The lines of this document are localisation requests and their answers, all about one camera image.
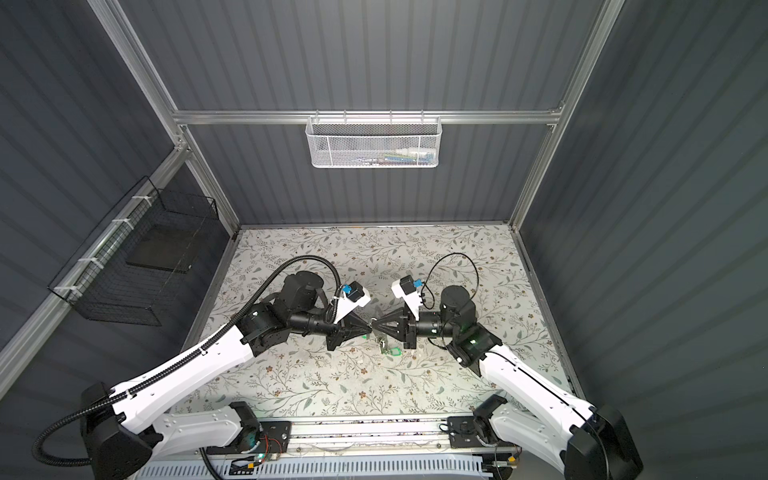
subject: black cable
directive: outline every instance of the black cable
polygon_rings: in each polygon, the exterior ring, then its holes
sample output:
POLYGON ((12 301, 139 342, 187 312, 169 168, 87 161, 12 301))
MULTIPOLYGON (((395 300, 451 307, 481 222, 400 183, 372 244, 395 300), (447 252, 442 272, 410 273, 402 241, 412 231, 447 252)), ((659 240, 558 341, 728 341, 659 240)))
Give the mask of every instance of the black cable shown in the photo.
MULTIPOLYGON (((70 415, 65 416, 63 419, 58 420, 57 422, 54 422, 43 430, 43 432, 38 435, 38 437, 35 439, 35 441, 32 443, 32 457, 35 458, 40 463, 44 463, 46 465, 51 465, 54 467, 84 467, 86 465, 91 464, 90 458, 62 458, 58 457, 56 455, 51 455, 47 453, 43 449, 43 444, 45 443, 45 440, 51 436, 54 432, 61 429, 65 425, 68 425, 72 422, 74 422, 77 419, 80 419, 86 415, 89 415, 93 412, 99 412, 103 409, 106 409, 108 406, 113 405, 117 402, 120 402, 121 400, 125 400, 129 395, 135 396, 137 392, 140 392, 143 389, 146 389, 148 386, 152 385, 153 383, 169 376, 171 373, 177 371, 182 366, 187 365, 189 362, 194 360, 200 355, 201 350, 208 350, 214 343, 218 342, 221 337, 224 336, 225 333, 227 333, 237 322, 239 322, 243 317, 245 317, 246 314, 248 314, 248 311, 251 309, 251 307, 254 305, 256 300, 264 293, 264 290, 277 278, 278 275, 280 275, 283 270, 285 270, 289 265, 300 262, 303 260, 317 260, 323 264, 325 264, 327 267, 330 268, 331 273, 333 273, 333 280, 336 282, 336 295, 335 297, 338 297, 341 295, 341 278, 339 277, 339 272, 336 270, 336 268, 333 266, 331 262, 328 260, 318 257, 317 255, 299 255, 298 257, 294 257, 290 260, 287 260, 283 262, 279 267, 277 267, 269 277, 267 277, 266 280, 261 284, 259 289, 248 299, 247 302, 243 305, 243 307, 232 317, 230 320, 224 324, 224 326, 215 334, 213 334, 200 348, 195 349, 193 352, 186 355, 184 358, 179 360, 178 362, 174 363, 173 365, 169 366, 162 372, 159 372, 152 377, 144 380, 143 382, 139 383, 138 385, 129 388, 128 390, 121 392, 115 396, 111 396, 105 400, 102 400, 100 402, 94 403, 93 405, 87 406, 84 409, 80 409, 75 413, 71 413, 70 415)), ((333 299, 331 303, 331 308, 326 311, 326 321, 328 318, 332 319, 336 317, 336 311, 338 308, 338 304, 336 301, 336 298, 333 299)))
POLYGON ((536 383, 537 383, 537 384, 538 384, 538 385, 539 385, 541 388, 543 388, 543 389, 544 389, 544 390, 546 390, 547 392, 550 392, 550 393, 551 393, 551 394, 552 394, 552 395, 553 395, 553 396, 554 396, 556 399, 560 400, 560 401, 561 401, 561 402, 563 402, 565 405, 569 406, 569 407, 571 408, 571 410, 573 410, 573 411, 574 411, 574 413, 575 413, 576 415, 578 415, 578 416, 579 416, 579 418, 580 418, 580 419, 582 419, 582 420, 584 421, 584 424, 585 424, 586 426, 588 426, 590 429, 592 429, 592 432, 594 433, 594 436, 595 436, 595 440, 597 440, 597 441, 598 441, 598 443, 600 444, 600 448, 603 450, 603 458, 605 458, 605 478, 606 478, 606 480, 611 480, 611 470, 610 470, 610 466, 609 466, 609 464, 608 464, 608 453, 605 451, 605 445, 603 445, 603 441, 600 439, 600 434, 599 434, 599 433, 598 433, 598 431, 595 429, 595 427, 594 427, 594 426, 593 426, 593 425, 592 425, 590 422, 588 422, 588 421, 587 421, 587 419, 586 419, 586 418, 584 418, 584 416, 583 416, 581 413, 579 413, 579 412, 578 412, 578 410, 576 409, 576 407, 574 407, 574 406, 573 406, 573 405, 571 405, 570 403, 568 403, 568 402, 566 402, 565 400, 563 400, 563 399, 562 399, 562 398, 561 398, 561 397, 560 397, 560 396, 559 396, 557 393, 555 393, 555 392, 552 392, 552 390, 550 390, 550 389, 549 389, 549 388, 548 388, 548 387, 547 387, 545 384, 543 384, 543 383, 539 382, 539 381, 538 381, 538 379, 536 379, 536 377, 534 377, 534 376, 533 376, 533 375, 531 375, 530 373, 526 372, 524 369, 520 369, 520 368, 518 367, 518 365, 517 365, 517 364, 515 364, 514 362, 512 362, 512 361, 511 361, 510 359, 508 359, 507 357, 503 356, 501 353, 497 353, 497 352, 485 352, 485 353, 493 353, 494 355, 497 355, 497 356, 500 356, 501 358, 503 358, 503 359, 504 359, 504 360, 505 360, 507 363, 509 363, 510 365, 512 365, 513 367, 515 367, 516 369, 518 369, 520 372, 524 373, 524 374, 525 374, 525 375, 526 375, 526 376, 527 376, 529 379, 531 379, 531 380, 533 380, 534 382, 536 382, 536 383))
POLYGON ((203 457, 203 463, 205 464, 205 469, 210 473, 210 476, 214 477, 214 480, 224 480, 224 478, 219 475, 219 472, 216 471, 213 465, 210 463, 210 458, 208 458, 208 454, 205 452, 205 447, 200 447, 200 456, 203 457))
POLYGON ((436 347, 437 347, 437 348, 439 348, 440 350, 447 350, 447 348, 445 348, 444 346, 440 346, 440 345, 438 345, 437 343, 434 343, 434 342, 432 341, 432 339, 427 339, 427 342, 430 342, 432 345, 436 346, 436 347))
MULTIPOLYGON (((469 300, 467 300, 464 303, 464 305, 462 305, 461 307, 458 308, 458 311, 461 312, 464 309, 465 306, 469 305, 469 303, 472 301, 472 299, 475 298, 475 295, 477 295, 478 290, 480 290, 480 273, 478 272, 478 267, 475 265, 475 262, 473 262, 472 259, 469 258, 469 255, 467 255, 466 253, 451 252, 451 253, 441 257, 438 261, 435 262, 434 265, 432 265, 432 268, 429 270, 429 273, 427 274, 427 280, 424 280, 424 285, 422 285, 422 291, 421 291, 422 303, 424 302, 424 289, 427 289, 427 291, 429 292, 429 295, 432 296, 432 305, 429 306, 429 307, 426 307, 428 310, 431 310, 431 309, 435 308, 435 294, 432 293, 432 290, 427 285, 427 283, 429 283, 429 277, 432 275, 432 271, 435 269, 435 267, 438 266, 438 264, 440 262, 442 262, 444 259, 446 259, 448 257, 451 257, 453 255, 461 255, 462 257, 466 258, 467 260, 469 260, 469 262, 472 264, 472 267, 475 269, 475 292, 469 297, 469 300)), ((445 323, 442 322, 442 321, 440 323, 441 323, 440 324, 440 339, 442 340, 442 345, 443 346, 435 344, 432 341, 432 339, 427 339, 427 341, 430 342, 432 345, 436 346, 437 348, 441 349, 441 350, 447 350, 447 348, 445 346, 445 335, 443 334, 445 332, 445 323)))

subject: aluminum frame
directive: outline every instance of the aluminum frame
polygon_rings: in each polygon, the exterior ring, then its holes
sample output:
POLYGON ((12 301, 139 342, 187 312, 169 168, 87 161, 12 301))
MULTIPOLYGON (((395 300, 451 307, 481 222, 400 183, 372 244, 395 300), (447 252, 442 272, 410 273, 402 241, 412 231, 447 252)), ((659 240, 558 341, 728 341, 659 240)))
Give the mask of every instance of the aluminum frame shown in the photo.
POLYGON ((520 198, 515 205, 515 209, 512 211, 512 215, 509 217, 509 223, 515 231, 520 230, 520 226, 533 204, 538 188, 544 180, 544 175, 547 173, 552 158, 554 158, 554 155, 558 151, 563 135, 568 129, 568 125, 571 123, 571 119, 581 100, 584 89, 587 87, 590 76, 592 76, 594 66, 600 58, 603 47, 608 40, 608 36, 611 34, 611 30, 613 30, 616 19, 623 6, 624 0, 605 0, 601 7, 600 14, 592 27, 589 39, 581 53, 574 74, 568 83, 568 88, 565 90, 560 121, 544 138, 541 150, 531 167, 531 173, 525 180, 525 185, 523 186, 520 198))
POLYGON ((523 239, 518 231, 512 230, 511 227, 510 230, 512 240, 515 242, 515 248, 518 249, 518 253, 520 253, 520 257, 523 260, 523 267, 525 268, 525 274, 528 276, 528 281, 531 283, 531 290, 533 290, 533 295, 541 309, 542 322, 547 327, 549 338, 551 338, 554 343, 554 349, 558 352, 558 357, 560 357, 560 361, 563 364, 565 375, 568 377, 568 381, 576 396, 580 399, 585 399, 584 390, 581 388, 581 384, 576 376, 576 370, 574 370, 574 366, 571 363, 571 357, 568 356, 568 351, 565 349, 565 344, 560 335, 558 325, 554 322, 552 311, 549 309, 549 303, 547 303, 547 297, 544 295, 544 289, 541 288, 541 284, 538 281, 538 276, 536 276, 533 263, 531 263, 531 258, 528 256, 528 251, 525 249, 523 239))
POLYGON ((141 91, 144 92, 144 96, 168 136, 175 144, 183 142, 190 145, 194 156, 187 162, 187 167, 200 185, 203 194, 216 200, 221 223, 230 235, 234 234, 238 230, 240 221, 232 208, 232 204, 216 180, 192 133, 182 128, 174 120, 173 112, 177 110, 176 103, 170 96, 147 51, 144 50, 144 46, 120 6, 120 2, 118 0, 88 0, 88 4, 123 58, 128 70, 131 71, 139 84, 141 91))
POLYGON ((305 125, 307 118, 322 117, 338 123, 386 123, 439 118, 443 124, 546 124, 560 121, 559 110, 530 111, 257 111, 181 110, 172 114, 184 125, 305 125))
MULTIPOLYGON (((190 151, 186 144, 175 147, 154 171, 150 179, 144 182, 114 218, 127 217, 139 203, 144 201, 139 197, 148 195, 155 187, 165 187, 189 155, 190 151)), ((94 256, 117 228, 119 228, 118 222, 110 222, 101 232, 101 235, 83 253, 83 257, 94 256)), ((72 283, 79 278, 84 268, 84 263, 76 263, 65 275, 61 284, 72 283)), ((5 348, 0 352, 0 399, 8 392, 13 382, 22 374, 70 310, 69 303, 53 293, 49 293, 24 325, 8 341, 5 348)))

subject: vent grille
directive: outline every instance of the vent grille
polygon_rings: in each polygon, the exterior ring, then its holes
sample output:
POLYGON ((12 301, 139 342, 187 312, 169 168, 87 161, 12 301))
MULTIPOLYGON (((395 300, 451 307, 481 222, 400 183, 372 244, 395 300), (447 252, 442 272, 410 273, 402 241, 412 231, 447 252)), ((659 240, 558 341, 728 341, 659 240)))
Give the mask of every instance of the vent grille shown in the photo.
MULTIPOLYGON (((420 478, 490 478, 482 471, 482 460, 472 455, 382 455, 374 457, 303 457, 266 462, 252 475, 227 475, 233 460, 211 460, 223 478, 392 478, 418 475, 420 478)), ((151 479, 210 480, 202 461, 151 462, 136 475, 151 479)))

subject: white mesh basket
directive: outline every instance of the white mesh basket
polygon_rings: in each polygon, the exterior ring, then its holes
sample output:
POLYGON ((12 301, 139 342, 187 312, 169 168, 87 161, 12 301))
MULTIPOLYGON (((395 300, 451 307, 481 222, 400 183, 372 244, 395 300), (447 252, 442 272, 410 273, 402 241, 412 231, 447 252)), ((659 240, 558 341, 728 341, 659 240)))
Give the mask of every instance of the white mesh basket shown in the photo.
POLYGON ((319 168, 437 167, 442 124, 439 118, 385 123, 338 119, 306 122, 312 165, 319 168))

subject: black wire basket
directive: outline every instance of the black wire basket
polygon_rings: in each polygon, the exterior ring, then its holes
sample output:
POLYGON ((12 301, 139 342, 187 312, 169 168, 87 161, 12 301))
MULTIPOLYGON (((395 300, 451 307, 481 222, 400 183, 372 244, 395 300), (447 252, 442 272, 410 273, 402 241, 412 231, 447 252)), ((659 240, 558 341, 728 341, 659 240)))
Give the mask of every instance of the black wire basket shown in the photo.
POLYGON ((86 319, 159 326, 218 217, 212 198, 154 190, 112 220, 117 227, 92 257, 72 259, 75 275, 63 267, 48 289, 86 319))

